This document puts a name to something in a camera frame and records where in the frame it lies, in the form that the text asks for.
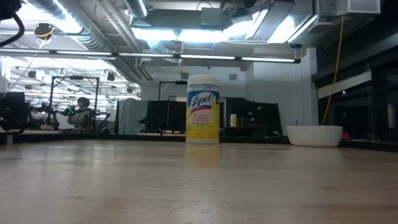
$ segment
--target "wall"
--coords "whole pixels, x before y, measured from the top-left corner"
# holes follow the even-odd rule
[[[283,134],[288,125],[318,124],[315,72],[315,49],[307,50],[301,64],[253,63],[246,73],[246,99],[278,103]]]
[[[161,68],[158,66],[146,67],[149,74],[152,76],[154,81],[143,82],[141,86],[141,99],[142,100],[158,100],[159,94],[159,81],[177,81],[180,80],[180,67],[169,67]],[[214,75],[220,79],[221,97],[245,97],[245,72],[241,72],[240,68],[228,68],[228,67],[184,67],[184,72],[188,72],[192,75]],[[229,74],[237,74],[237,81],[229,81]],[[168,100],[169,96],[186,96],[187,86],[170,84],[167,83],[162,85],[161,100]]]

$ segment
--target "white lid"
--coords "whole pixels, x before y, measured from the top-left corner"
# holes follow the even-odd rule
[[[193,75],[188,79],[188,86],[195,84],[220,85],[220,79],[213,75]]]

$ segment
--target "lysol wipes container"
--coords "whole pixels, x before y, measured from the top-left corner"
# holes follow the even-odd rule
[[[220,140],[220,80],[194,75],[187,87],[187,143],[218,144]]]

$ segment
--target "wooden table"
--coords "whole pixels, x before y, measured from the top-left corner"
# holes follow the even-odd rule
[[[139,133],[138,135],[140,136],[160,136],[160,133]],[[174,133],[163,133],[163,136],[180,136],[180,137],[185,137],[185,134],[174,134]]]
[[[398,223],[398,154],[94,140],[3,146],[0,223]]]

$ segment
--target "lysol logo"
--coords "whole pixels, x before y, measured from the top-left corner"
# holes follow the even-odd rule
[[[195,95],[191,99],[191,114],[200,110],[211,110],[213,94],[204,92]]]

